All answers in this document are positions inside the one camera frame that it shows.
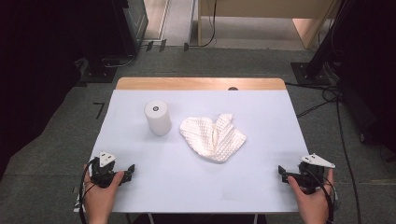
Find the black curtain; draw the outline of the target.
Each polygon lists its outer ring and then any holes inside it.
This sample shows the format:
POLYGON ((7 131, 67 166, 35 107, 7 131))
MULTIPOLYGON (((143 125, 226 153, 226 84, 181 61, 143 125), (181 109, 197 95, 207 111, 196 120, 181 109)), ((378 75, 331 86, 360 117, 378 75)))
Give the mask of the black curtain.
POLYGON ((346 0, 333 34, 337 74, 362 141, 396 154, 396 0, 346 0))
POLYGON ((92 56, 88 13, 98 0, 0 0, 0 180, 43 133, 92 56))

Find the person's left hand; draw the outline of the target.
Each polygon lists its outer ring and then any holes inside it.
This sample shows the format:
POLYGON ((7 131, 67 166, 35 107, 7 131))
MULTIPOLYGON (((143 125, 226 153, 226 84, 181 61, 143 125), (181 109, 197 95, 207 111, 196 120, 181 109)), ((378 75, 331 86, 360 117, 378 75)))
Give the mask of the person's left hand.
POLYGON ((117 172, 111 184, 102 189, 91 182, 89 174, 85 174, 84 183, 88 191, 85 193, 84 207, 89 224, 107 224, 123 175, 123 171, 117 172))

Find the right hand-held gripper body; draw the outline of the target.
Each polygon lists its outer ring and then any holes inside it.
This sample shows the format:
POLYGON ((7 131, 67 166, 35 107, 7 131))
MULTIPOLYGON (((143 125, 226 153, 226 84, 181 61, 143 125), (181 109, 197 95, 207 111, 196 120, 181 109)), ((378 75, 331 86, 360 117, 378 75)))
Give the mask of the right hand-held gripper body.
POLYGON ((333 169, 335 164, 313 153, 300 158, 298 165, 299 173, 291 174, 306 193, 312 194, 324 183, 324 171, 326 168, 333 169))

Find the person's right hand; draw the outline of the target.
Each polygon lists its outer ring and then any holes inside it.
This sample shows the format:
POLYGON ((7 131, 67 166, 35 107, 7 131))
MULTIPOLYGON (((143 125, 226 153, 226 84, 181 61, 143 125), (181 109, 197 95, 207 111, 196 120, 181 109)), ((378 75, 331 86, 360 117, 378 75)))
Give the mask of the person's right hand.
POLYGON ((312 194, 305 194, 293 176, 288 177, 288 182, 304 224, 326 224, 329 217, 329 205, 325 192, 321 189, 312 194))

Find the white plastic cup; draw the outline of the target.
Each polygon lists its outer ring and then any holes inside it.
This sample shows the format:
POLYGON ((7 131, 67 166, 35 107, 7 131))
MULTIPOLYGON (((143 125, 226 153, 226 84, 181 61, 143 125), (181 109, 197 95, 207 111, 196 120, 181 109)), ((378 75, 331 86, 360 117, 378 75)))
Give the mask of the white plastic cup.
POLYGON ((144 108, 150 130, 158 136, 166 135, 172 129, 168 106, 163 101, 148 102, 144 108))

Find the person's dark clothing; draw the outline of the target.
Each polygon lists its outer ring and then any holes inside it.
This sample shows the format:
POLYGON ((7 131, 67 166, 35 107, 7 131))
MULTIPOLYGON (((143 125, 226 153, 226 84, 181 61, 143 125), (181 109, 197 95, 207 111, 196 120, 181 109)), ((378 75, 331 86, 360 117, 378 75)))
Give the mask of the person's dark clothing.
POLYGON ((152 214, 139 215, 132 224, 267 224, 265 215, 152 214))

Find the black metal stand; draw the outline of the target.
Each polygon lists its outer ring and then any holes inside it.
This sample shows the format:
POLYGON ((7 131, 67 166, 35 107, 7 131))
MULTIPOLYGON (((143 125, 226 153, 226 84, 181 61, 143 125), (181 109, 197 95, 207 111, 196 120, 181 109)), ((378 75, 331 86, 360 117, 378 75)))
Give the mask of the black metal stand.
POLYGON ((332 0, 332 8, 327 10, 314 33, 314 35, 319 35, 320 26, 324 24, 330 14, 334 11, 335 6, 338 5, 336 14, 333 18, 333 23, 329 26, 329 31, 319 45, 317 52, 309 63, 290 64, 299 85, 311 86, 330 84, 327 76, 322 74, 322 66, 326 62, 327 57, 330 54, 335 53, 334 34, 339 30, 340 25, 344 22, 350 9, 350 4, 353 3, 354 0, 332 0))

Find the dark glass cabinet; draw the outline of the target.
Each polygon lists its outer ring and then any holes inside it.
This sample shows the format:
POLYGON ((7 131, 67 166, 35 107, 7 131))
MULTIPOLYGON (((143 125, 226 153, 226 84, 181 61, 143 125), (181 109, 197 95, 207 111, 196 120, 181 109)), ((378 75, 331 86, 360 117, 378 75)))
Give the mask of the dark glass cabinet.
POLYGON ((144 0, 112 0, 120 32, 122 51, 136 56, 141 47, 149 19, 144 0))

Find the black stand base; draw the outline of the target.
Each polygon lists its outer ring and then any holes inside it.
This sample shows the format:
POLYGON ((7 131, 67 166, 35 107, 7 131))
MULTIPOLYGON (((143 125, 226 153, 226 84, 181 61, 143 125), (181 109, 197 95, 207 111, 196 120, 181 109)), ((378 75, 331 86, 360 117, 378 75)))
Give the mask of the black stand base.
POLYGON ((82 83, 112 83, 116 75, 117 68, 112 65, 105 65, 101 59, 87 58, 86 67, 80 78, 82 83))

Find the metal floor rail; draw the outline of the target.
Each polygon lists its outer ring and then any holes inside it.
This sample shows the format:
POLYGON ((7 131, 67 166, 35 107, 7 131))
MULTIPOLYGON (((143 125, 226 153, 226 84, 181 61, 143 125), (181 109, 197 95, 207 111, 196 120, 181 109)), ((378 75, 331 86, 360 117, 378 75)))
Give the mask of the metal floor rail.
POLYGON ((198 0, 191 0, 191 8, 190 8, 190 18, 189 18, 189 35, 188 35, 188 41, 187 43, 190 44, 192 39, 193 39, 193 34, 194 34, 194 18, 195 18, 195 12, 197 8, 197 1, 198 0))
POLYGON ((160 40, 163 39, 163 32, 165 29, 165 24, 166 24, 166 18, 168 14, 168 8, 170 5, 171 0, 161 0, 161 10, 162 10, 162 15, 161 15, 161 23, 160 23, 160 29, 159 29, 159 35, 158 38, 160 40))

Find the wooden table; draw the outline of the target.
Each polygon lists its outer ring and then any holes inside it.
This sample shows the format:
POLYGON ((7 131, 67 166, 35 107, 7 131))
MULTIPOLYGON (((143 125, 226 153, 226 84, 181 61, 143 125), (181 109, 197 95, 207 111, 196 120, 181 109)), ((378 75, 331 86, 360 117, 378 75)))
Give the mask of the wooden table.
POLYGON ((146 91, 227 91, 237 88, 240 91, 285 90, 281 78, 242 78, 242 77, 122 77, 117 90, 146 91))

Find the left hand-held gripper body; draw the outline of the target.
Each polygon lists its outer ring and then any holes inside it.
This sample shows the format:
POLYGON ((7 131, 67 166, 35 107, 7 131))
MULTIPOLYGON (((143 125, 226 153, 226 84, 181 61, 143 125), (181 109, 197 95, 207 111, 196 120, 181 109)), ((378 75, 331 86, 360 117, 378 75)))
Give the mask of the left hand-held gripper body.
POLYGON ((113 171, 115 161, 116 157, 114 155, 101 151, 99 156, 95 157, 92 162, 92 183, 100 188, 109 187, 116 174, 113 171))

